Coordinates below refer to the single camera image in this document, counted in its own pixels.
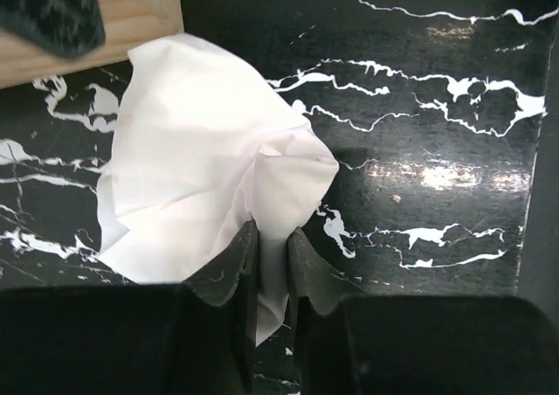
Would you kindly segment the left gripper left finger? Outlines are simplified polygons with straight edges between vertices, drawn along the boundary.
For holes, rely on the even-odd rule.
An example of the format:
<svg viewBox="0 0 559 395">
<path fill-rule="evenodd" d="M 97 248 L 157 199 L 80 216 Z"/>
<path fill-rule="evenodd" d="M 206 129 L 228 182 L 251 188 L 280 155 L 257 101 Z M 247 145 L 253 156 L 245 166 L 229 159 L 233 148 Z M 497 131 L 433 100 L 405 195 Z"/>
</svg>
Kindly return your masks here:
<svg viewBox="0 0 559 395">
<path fill-rule="evenodd" d="M 1 293 L 4 394 L 248 394 L 259 233 L 176 284 Z"/>
</svg>

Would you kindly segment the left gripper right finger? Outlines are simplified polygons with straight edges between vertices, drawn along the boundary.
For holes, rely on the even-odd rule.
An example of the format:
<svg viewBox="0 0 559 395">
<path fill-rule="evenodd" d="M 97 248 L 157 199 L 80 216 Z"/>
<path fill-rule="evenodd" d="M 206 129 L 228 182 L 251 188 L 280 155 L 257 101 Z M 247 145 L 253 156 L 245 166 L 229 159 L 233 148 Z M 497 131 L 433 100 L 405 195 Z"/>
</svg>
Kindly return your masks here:
<svg viewBox="0 0 559 395">
<path fill-rule="evenodd" d="M 558 333 L 510 296 L 370 295 L 302 230 L 288 240 L 304 394 L 555 394 Z"/>
</svg>

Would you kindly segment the white underwear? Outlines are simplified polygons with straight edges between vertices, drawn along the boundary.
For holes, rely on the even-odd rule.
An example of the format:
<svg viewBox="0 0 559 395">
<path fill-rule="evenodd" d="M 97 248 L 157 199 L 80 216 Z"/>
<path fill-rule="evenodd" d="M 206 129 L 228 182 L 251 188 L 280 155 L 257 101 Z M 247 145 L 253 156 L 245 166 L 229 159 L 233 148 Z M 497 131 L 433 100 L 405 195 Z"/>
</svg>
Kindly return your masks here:
<svg viewBox="0 0 559 395">
<path fill-rule="evenodd" d="M 128 57 L 133 75 L 97 183 L 99 260 L 137 284 L 180 282 L 254 222 L 263 343 L 285 318 L 287 240 L 339 164 L 310 120 L 233 53 L 179 34 Z"/>
</svg>

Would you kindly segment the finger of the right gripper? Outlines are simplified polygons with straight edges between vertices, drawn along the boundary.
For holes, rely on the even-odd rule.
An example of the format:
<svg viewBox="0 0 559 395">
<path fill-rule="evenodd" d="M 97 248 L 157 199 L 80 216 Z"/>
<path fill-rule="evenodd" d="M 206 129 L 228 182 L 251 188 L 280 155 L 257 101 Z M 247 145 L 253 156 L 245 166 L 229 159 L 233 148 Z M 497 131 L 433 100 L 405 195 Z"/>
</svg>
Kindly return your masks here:
<svg viewBox="0 0 559 395">
<path fill-rule="evenodd" d="M 1 0 L 1 29 L 63 59 L 106 42 L 99 0 Z"/>
</svg>

